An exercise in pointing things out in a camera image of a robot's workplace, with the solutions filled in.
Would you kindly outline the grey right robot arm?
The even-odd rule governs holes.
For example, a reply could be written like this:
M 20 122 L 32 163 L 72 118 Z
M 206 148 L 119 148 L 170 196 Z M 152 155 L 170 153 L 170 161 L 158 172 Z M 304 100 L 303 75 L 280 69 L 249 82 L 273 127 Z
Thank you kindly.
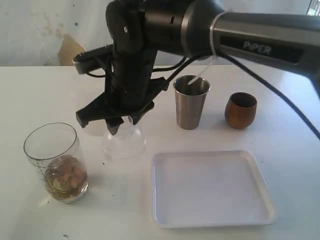
M 320 19 L 223 10 L 213 0 L 114 0 L 105 11 L 111 45 L 77 55 L 80 74 L 103 69 L 104 92 L 76 112 L 81 127 L 105 120 L 115 134 L 128 116 L 136 124 L 167 89 L 151 77 L 159 51 L 187 57 L 235 56 L 310 79 L 320 89 Z

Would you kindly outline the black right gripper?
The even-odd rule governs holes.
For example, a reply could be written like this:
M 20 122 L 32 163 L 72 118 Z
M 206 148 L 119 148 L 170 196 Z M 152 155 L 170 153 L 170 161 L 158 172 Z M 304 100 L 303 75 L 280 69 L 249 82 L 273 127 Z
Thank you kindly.
M 133 54 L 119 54 L 113 49 L 107 62 L 104 92 L 76 112 L 82 128 L 89 122 L 105 120 L 109 133 L 114 136 L 128 116 L 133 125 L 155 106 L 153 100 L 168 89 L 164 77 L 152 79 L 157 51 L 143 49 Z

